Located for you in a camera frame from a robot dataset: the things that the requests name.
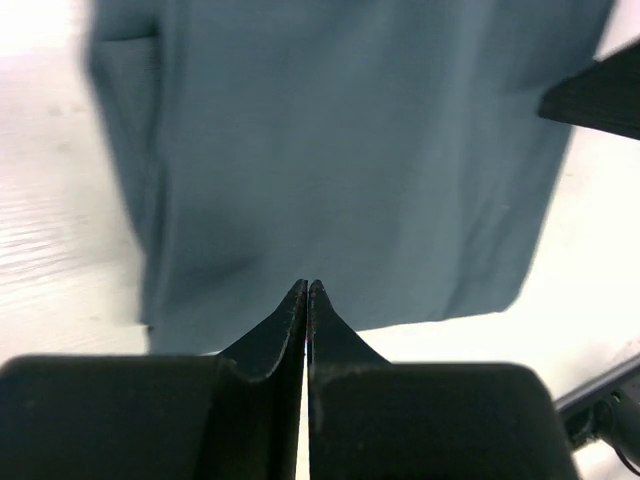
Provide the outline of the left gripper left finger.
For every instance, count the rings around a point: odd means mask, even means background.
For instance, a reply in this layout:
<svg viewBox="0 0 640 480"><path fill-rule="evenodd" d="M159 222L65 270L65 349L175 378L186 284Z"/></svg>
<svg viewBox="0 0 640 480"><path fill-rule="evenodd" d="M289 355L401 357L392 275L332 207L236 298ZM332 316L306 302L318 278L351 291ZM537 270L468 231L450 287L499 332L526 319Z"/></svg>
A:
<svg viewBox="0 0 640 480"><path fill-rule="evenodd" d="M206 356L20 356L1 369L5 479L291 479L307 285Z"/></svg>

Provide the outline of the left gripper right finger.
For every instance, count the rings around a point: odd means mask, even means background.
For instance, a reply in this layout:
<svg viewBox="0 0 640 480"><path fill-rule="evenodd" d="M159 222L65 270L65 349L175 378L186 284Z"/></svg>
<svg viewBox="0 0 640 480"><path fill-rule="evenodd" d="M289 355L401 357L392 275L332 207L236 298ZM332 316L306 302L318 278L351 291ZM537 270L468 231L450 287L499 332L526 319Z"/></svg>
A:
<svg viewBox="0 0 640 480"><path fill-rule="evenodd" d="M574 479L550 394L510 363L394 364L308 294L314 479Z"/></svg>

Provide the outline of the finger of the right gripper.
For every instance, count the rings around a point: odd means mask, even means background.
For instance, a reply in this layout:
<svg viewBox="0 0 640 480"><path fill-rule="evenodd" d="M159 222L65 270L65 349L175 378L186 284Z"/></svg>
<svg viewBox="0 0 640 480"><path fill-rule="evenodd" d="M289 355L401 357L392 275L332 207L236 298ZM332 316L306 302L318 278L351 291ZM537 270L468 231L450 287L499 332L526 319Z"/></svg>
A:
<svg viewBox="0 0 640 480"><path fill-rule="evenodd" d="M639 138L639 41L550 88L538 115L573 126Z"/></svg>

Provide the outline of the grey-blue t-shirt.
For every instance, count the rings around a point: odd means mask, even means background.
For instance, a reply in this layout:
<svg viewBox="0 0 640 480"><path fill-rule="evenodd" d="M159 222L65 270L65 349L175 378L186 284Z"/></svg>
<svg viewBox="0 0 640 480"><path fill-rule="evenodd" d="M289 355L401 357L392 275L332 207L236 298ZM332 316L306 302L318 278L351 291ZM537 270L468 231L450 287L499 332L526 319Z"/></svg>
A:
<svg viewBox="0 0 640 480"><path fill-rule="evenodd" d="M222 350L302 278L357 330L507 309L569 137L539 102L611 9L96 2L88 71L150 350Z"/></svg>

